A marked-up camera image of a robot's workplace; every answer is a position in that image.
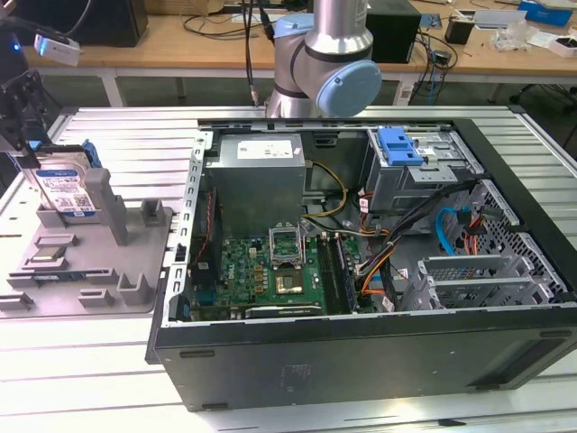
small electronic device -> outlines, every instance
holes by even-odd
[[[549,50],[565,58],[577,57],[577,37],[564,36],[549,44]]]
[[[376,63],[409,63],[421,13],[408,0],[372,0],[367,10],[367,29],[374,38]]]
[[[444,34],[444,39],[449,43],[465,45],[469,40],[474,25],[475,22],[466,17],[460,19],[451,17],[449,18],[449,25]]]
[[[66,41],[55,41],[37,34],[34,38],[34,49],[41,57],[65,65],[77,66],[80,60],[80,45],[69,38]]]
[[[440,14],[422,14],[421,15],[421,27],[426,27],[427,29],[442,29],[443,22],[441,21]]]

metal mesh panel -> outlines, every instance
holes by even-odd
[[[494,207],[505,210],[502,205],[505,200],[495,198],[496,188],[491,182],[485,181],[475,188],[473,193],[462,193],[453,202],[455,208],[468,206],[474,216],[477,216],[482,206]],[[551,263],[547,261],[541,250],[535,244],[533,238],[526,233],[515,233],[509,230],[511,226],[512,211],[507,208],[505,216],[500,221],[485,220],[486,235],[478,236],[479,254],[502,254],[506,256],[526,257],[533,264],[531,275],[543,279],[548,289],[555,294],[558,291],[567,291],[563,281],[555,272]],[[446,214],[444,218],[444,232],[447,234],[449,243],[459,255],[467,254],[463,249],[465,232],[462,226],[457,225],[456,216]],[[486,270],[483,276],[494,274],[493,270]]]

blue hard drive label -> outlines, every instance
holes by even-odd
[[[66,217],[89,217],[96,208],[76,170],[37,170],[36,179],[51,204]]]

blue box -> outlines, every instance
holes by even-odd
[[[547,9],[538,3],[521,0],[519,11],[527,11],[526,19],[536,23],[545,23],[564,27],[570,20],[573,13],[567,9]]]

aluminum extrusion table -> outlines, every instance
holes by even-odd
[[[161,198],[179,211],[197,118],[262,117],[244,107],[80,109],[51,128],[55,143],[90,139],[127,206]],[[506,107],[372,107],[361,116],[471,118],[577,247],[577,167],[528,116]],[[19,175],[0,200],[0,292],[38,225]],[[167,249],[174,245],[169,238]],[[546,432],[577,429],[577,352],[512,392],[189,413],[161,365],[144,353],[151,315],[0,321],[0,429],[148,432]]]

